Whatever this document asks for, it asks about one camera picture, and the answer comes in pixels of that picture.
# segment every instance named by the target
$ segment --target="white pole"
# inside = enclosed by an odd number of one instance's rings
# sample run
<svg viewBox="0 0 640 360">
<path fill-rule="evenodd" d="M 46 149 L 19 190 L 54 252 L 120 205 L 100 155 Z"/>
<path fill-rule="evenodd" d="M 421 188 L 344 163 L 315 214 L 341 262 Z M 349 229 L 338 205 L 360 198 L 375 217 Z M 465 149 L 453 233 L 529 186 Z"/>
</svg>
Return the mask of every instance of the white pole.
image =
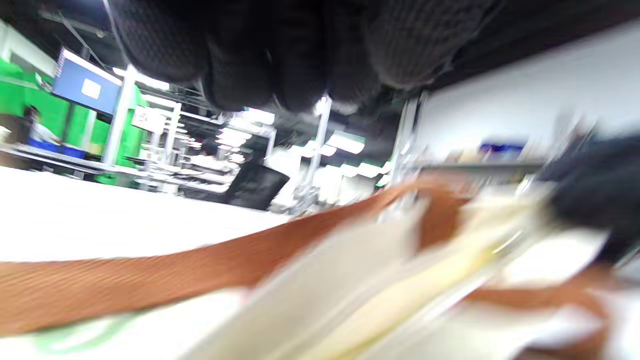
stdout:
<svg viewBox="0 0 640 360">
<path fill-rule="evenodd" d="M 307 176 L 304 180 L 303 186 L 306 188 L 311 188 L 314 183 L 314 176 L 316 175 L 316 170 L 320 167 L 320 157 L 322 154 L 320 153 L 320 149 L 324 145 L 324 136 L 326 134 L 326 126 L 329 123 L 329 114 L 331 113 L 331 98 L 328 96 L 324 97 L 326 102 L 324 103 L 324 109 L 322 114 L 320 114 L 320 123 L 318 123 L 318 131 L 316 133 L 316 150 L 314 152 L 313 158 L 311 158 L 311 163 L 309 164 L 309 170 L 307 172 Z"/>
<path fill-rule="evenodd" d="M 116 112 L 113 114 L 113 120 L 109 127 L 109 137 L 107 138 L 107 145 L 105 146 L 102 157 L 102 163 L 107 166 L 113 166 L 116 163 L 120 141 L 122 139 L 122 131 L 127 122 L 129 105 L 131 104 L 131 97 L 134 94 L 137 76 L 138 72 L 133 65 L 129 64 L 127 66 L 127 72 L 124 74 L 124 81 L 120 89 L 120 98 L 118 99 Z"/>
<path fill-rule="evenodd" d="M 178 129 L 178 121 L 180 120 L 180 109 L 182 104 L 176 102 L 173 106 L 173 112 L 171 114 L 171 122 L 169 123 L 169 129 L 166 135 L 166 141 L 164 142 L 164 158 L 165 163 L 171 165 L 171 159 L 173 155 L 173 141 L 175 140 L 175 133 Z"/>
</svg>

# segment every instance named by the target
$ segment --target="white wall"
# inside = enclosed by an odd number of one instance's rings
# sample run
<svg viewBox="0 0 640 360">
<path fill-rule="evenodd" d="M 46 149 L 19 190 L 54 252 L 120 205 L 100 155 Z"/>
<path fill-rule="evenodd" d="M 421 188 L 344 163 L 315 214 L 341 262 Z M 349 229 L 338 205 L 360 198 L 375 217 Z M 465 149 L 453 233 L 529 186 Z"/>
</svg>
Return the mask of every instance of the white wall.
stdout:
<svg viewBox="0 0 640 360">
<path fill-rule="evenodd" d="M 55 75 L 56 61 L 10 25 L 0 20 L 0 58 L 4 61 L 10 61 L 12 53 L 27 60 L 43 73 L 49 76 Z"/>
<path fill-rule="evenodd" d="M 436 92 L 423 107 L 418 142 L 437 160 L 489 136 L 548 149 L 562 112 L 598 119 L 608 135 L 640 130 L 640 22 Z"/>
</svg>

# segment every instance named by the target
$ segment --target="black object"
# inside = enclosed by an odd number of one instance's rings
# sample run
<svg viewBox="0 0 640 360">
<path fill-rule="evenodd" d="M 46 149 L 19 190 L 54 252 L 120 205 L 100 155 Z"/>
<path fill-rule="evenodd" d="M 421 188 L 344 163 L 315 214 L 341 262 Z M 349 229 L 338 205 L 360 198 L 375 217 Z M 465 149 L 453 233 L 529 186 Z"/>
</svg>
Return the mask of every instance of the black object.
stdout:
<svg viewBox="0 0 640 360">
<path fill-rule="evenodd" d="M 640 240 L 640 135 L 562 156 L 540 179 L 558 182 L 550 203 L 560 218 L 612 230 L 598 261 L 615 263 L 634 249 Z"/>
<path fill-rule="evenodd" d="M 381 84 L 428 84 L 483 26 L 496 0 L 106 0 L 142 73 L 198 83 L 223 111 L 277 99 L 310 110 L 372 99 Z"/>
<path fill-rule="evenodd" d="M 289 176 L 256 163 L 244 164 L 229 186 L 223 202 L 244 208 L 267 210 Z"/>
</svg>

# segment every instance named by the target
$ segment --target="black chair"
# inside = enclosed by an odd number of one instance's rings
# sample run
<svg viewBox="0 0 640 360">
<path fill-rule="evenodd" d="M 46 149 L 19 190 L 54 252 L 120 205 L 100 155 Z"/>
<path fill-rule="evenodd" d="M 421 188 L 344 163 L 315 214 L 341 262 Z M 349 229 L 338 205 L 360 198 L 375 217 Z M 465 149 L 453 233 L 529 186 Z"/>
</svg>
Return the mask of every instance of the black chair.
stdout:
<svg viewBox="0 0 640 360">
<path fill-rule="evenodd" d="M 243 208 L 267 210 L 271 201 L 289 181 L 289 176 L 257 163 L 244 164 L 224 194 L 183 188 L 189 199 L 219 202 Z"/>
</svg>

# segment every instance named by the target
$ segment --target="person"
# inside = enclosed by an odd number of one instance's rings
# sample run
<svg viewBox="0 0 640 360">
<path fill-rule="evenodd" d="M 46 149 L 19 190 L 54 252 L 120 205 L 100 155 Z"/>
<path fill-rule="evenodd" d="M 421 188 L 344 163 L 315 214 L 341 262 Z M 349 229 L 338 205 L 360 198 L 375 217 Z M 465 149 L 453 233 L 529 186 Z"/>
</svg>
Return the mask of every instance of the person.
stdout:
<svg viewBox="0 0 640 360">
<path fill-rule="evenodd" d="M 24 120 L 31 126 L 29 132 L 31 139 L 38 142 L 60 143 L 60 138 L 40 123 L 40 110 L 35 106 L 29 106 L 24 110 Z"/>
<path fill-rule="evenodd" d="M 191 164 L 199 168 L 207 168 L 211 170 L 228 172 L 229 170 L 238 170 L 236 163 L 218 160 L 218 143 L 215 138 L 208 138 L 202 142 L 200 154 L 191 158 Z"/>
</svg>

